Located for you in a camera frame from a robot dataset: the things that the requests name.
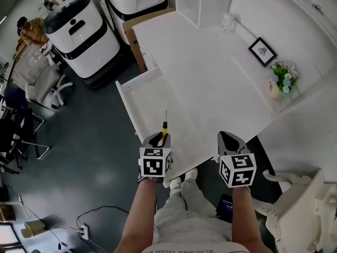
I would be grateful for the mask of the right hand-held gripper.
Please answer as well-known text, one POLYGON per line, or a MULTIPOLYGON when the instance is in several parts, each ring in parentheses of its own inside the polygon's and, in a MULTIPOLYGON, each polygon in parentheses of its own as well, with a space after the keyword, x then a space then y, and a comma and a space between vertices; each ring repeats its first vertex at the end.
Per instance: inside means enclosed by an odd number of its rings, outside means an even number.
POLYGON ((217 135, 219 175, 228 188, 252 185, 257 166, 255 156, 246 143, 233 133, 220 131, 217 135))

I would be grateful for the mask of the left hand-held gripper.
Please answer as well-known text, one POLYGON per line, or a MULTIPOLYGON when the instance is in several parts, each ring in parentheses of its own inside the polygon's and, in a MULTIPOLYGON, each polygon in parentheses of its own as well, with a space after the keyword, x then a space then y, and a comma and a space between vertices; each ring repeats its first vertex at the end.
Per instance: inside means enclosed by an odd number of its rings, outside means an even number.
MULTIPOLYGON (((150 135, 143 141, 143 147, 157 147, 162 140, 162 132, 150 135)), ((151 179, 163 183, 172 165, 171 136, 166 134, 161 148, 140 148, 138 160, 138 180, 151 179)))

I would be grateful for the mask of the yellow black screwdriver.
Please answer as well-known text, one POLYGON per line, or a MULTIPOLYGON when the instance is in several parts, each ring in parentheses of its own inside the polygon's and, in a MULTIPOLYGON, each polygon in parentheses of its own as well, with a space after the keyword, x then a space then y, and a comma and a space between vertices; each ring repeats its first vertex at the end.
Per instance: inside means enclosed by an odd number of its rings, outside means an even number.
POLYGON ((165 110, 165 116, 162 126, 162 144, 164 144, 165 137, 167 135, 168 123, 167 123, 167 110, 165 110))

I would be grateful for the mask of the person's right forearm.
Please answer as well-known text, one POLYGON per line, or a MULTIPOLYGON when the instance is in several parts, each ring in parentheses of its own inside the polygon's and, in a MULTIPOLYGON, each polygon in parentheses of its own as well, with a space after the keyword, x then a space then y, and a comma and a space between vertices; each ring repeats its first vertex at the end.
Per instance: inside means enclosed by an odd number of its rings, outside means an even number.
POLYGON ((233 189, 232 240, 250 253, 265 253, 259 224, 247 187, 233 189))

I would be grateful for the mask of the person's left forearm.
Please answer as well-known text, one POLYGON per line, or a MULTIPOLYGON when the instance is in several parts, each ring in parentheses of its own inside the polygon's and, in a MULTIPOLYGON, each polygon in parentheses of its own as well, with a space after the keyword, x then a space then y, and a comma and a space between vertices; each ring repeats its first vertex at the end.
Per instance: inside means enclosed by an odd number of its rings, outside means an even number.
POLYGON ((141 253, 152 245, 155 203, 155 182, 141 181, 114 253, 141 253))

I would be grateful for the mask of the black device with screen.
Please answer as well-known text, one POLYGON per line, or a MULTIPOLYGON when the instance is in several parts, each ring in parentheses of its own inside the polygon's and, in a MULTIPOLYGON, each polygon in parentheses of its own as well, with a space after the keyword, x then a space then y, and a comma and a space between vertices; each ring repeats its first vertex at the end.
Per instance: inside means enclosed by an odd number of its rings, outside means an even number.
POLYGON ((231 196, 222 194, 216 208, 216 216, 225 222, 232 223, 233 200, 231 196))

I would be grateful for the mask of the person's light trousers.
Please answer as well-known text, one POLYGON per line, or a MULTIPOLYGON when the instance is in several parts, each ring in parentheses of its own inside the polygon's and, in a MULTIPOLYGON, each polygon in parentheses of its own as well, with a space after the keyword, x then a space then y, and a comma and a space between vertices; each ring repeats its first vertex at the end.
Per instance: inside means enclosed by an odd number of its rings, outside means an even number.
POLYGON ((216 216, 216 208, 196 180, 184 180, 181 189, 170 190, 165 205, 154 216, 155 244, 226 241, 232 241, 232 224, 216 216))

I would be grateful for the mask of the white desk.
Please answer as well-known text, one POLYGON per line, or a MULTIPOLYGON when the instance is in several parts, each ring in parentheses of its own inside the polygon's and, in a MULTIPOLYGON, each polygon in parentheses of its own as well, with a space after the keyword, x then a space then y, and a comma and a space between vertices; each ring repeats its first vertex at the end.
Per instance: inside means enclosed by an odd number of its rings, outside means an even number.
POLYGON ((245 141, 258 137, 264 149, 282 131, 277 122, 322 90, 324 79, 299 71, 293 94, 276 101, 267 81, 271 71, 235 33, 217 26, 197 29, 179 13, 167 13, 134 27, 137 40, 157 63, 178 109, 168 110, 174 154, 183 160, 206 160, 216 154, 216 136, 230 131, 245 141))

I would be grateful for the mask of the flowers in white vase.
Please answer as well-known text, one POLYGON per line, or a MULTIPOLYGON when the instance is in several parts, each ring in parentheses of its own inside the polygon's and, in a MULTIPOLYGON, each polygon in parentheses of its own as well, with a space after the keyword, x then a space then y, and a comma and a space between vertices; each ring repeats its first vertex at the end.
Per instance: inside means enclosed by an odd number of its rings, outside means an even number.
POLYGON ((295 91, 299 74, 293 63, 275 60, 270 66, 272 76, 268 81, 271 98, 279 100, 282 97, 290 97, 295 91))

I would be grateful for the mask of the white ornate furniture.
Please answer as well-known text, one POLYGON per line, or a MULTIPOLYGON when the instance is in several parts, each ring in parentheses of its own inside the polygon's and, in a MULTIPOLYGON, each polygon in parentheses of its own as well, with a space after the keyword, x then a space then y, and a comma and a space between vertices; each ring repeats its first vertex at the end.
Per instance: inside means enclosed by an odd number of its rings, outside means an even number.
POLYGON ((326 183, 323 171, 314 177, 293 173, 271 175, 272 182, 290 187, 275 203, 253 199, 255 211, 266 216, 265 226, 278 253, 337 253, 337 184, 326 183))

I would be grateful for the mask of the brown cardboard box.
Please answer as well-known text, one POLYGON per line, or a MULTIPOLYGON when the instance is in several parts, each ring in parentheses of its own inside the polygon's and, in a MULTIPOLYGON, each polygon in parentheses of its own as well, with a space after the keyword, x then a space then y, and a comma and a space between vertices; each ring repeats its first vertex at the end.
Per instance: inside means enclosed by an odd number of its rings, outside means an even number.
POLYGON ((124 34, 125 34, 125 36, 128 40, 130 48, 131 48, 131 50, 132 50, 132 52, 135 56, 135 59, 136 59, 136 61, 138 63, 138 66, 139 66, 142 73, 146 72, 148 70, 148 68, 147 68, 146 62, 144 60, 143 53, 141 51, 140 45, 137 41, 135 32, 133 30, 133 26, 135 26, 139 23, 148 21, 152 18, 161 16, 163 14, 173 12, 173 11, 175 11, 175 8, 163 9, 163 10, 160 10, 160 11, 157 11, 157 12, 152 12, 152 13, 140 16, 140 17, 136 17, 136 18, 131 19, 129 21, 126 21, 122 24, 124 34))

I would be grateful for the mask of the person's white shirt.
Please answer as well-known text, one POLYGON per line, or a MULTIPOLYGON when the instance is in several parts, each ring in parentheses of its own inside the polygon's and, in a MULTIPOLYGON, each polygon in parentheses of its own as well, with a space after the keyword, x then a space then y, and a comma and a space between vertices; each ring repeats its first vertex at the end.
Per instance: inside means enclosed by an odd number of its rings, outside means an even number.
POLYGON ((252 253, 245 246, 235 242, 160 242, 141 253, 252 253))

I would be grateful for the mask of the white figurine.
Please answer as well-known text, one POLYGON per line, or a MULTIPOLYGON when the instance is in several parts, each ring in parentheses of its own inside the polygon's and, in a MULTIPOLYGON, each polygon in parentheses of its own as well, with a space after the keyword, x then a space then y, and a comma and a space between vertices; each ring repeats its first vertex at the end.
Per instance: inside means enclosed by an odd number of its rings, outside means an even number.
POLYGON ((235 17, 230 12, 223 14, 221 30, 224 33, 230 33, 234 30, 235 26, 235 17))

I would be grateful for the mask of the white office chair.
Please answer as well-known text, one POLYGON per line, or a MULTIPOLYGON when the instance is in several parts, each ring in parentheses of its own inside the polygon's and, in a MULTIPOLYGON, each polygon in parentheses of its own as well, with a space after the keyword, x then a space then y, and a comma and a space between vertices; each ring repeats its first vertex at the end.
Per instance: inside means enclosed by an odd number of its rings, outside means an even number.
POLYGON ((14 70, 25 80, 25 96, 29 101, 54 110, 67 105, 62 96, 66 88, 74 88, 65 74, 51 64, 51 57, 43 55, 37 46, 30 45, 21 56, 14 70))

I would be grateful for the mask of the white shelf unit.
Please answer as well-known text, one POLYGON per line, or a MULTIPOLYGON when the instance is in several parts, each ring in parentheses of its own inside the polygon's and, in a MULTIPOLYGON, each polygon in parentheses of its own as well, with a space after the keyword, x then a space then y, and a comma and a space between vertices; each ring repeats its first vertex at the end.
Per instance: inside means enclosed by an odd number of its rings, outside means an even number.
POLYGON ((188 89, 226 88, 233 91, 243 85, 249 91, 268 93, 271 71, 263 67, 248 50, 258 37, 264 39, 281 60, 292 61, 300 78, 301 93, 337 86, 337 54, 320 32, 282 0, 232 0, 231 8, 239 16, 237 28, 243 32, 224 34, 222 15, 198 29, 185 17, 186 0, 176 0, 176 12, 170 15, 174 25, 175 54, 160 68, 176 92, 188 89))

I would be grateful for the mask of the black office chair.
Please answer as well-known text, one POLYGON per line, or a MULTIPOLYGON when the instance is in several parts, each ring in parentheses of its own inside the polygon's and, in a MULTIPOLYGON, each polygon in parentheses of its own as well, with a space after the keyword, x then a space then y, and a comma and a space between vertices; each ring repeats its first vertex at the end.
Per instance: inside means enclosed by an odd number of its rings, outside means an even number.
POLYGON ((27 161, 23 152, 34 143, 32 109, 20 108, 19 121, 11 118, 0 119, 0 162, 9 164, 16 160, 17 167, 22 170, 19 157, 27 161))

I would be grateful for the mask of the beige cardboard box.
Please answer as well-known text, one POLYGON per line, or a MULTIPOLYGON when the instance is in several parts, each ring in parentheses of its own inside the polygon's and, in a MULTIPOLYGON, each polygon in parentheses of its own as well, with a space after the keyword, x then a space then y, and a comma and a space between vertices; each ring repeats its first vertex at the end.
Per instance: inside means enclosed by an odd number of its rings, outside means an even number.
POLYGON ((40 235, 46 231, 46 226, 40 220, 24 222, 24 228, 21 229, 22 236, 27 239, 40 235))

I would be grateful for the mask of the wooden table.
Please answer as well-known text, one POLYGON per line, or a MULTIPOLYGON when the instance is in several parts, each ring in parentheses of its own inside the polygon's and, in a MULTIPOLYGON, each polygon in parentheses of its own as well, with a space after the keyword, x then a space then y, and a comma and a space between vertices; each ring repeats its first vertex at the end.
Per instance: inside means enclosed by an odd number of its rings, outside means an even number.
POLYGON ((27 49, 27 44, 25 42, 18 44, 13 60, 18 61, 26 49, 27 49))

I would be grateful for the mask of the black picture frame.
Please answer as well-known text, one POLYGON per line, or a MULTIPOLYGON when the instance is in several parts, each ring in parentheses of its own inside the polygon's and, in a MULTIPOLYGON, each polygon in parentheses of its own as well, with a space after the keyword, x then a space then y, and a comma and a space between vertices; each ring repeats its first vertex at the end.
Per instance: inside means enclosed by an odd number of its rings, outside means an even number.
POLYGON ((261 37, 257 38, 248 50, 256 57, 263 67, 267 67, 277 57, 277 54, 261 37))

